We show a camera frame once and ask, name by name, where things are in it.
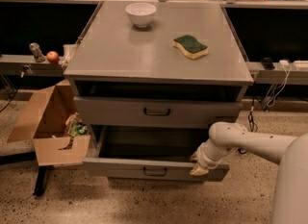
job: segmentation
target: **white bowl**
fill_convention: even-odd
[[[136,27],[145,28],[152,22],[156,7],[148,3],[134,3],[128,5],[125,11]]]

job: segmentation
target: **concrete floor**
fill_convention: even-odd
[[[31,141],[6,142],[27,104],[19,94],[0,113],[0,155],[33,151]],[[6,100],[0,99],[0,108]],[[283,101],[270,112],[255,105],[259,132],[307,133],[308,103]],[[250,101],[238,122],[248,128]],[[0,165],[0,223],[270,223],[278,166],[249,153],[223,160],[231,170],[221,183],[204,184],[91,177],[82,165],[49,172],[45,193],[33,196],[36,161]]]

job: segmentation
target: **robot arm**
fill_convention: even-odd
[[[220,164],[237,148],[279,164],[273,203],[274,224],[306,223],[308,220],[308,134],[301,137],[249,132],[237,123],[218,122],[209,139],[192,155],[192,175],[201,175]]]

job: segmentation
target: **cardboard box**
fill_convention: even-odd
[[[71,149],[64,149],[70,142],[64,137],[65,122],[77,112],[73,96],[68,80],[34,92],[8,142],[31,140],[39,166],[82,163],[90,136],[75,137]]]

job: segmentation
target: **sponge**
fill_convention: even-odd
[[[200,43],[195,37],[184,35],[173,40],[174,47],[178,48],[185,57],[195,60],[209,53],[208,46]]]

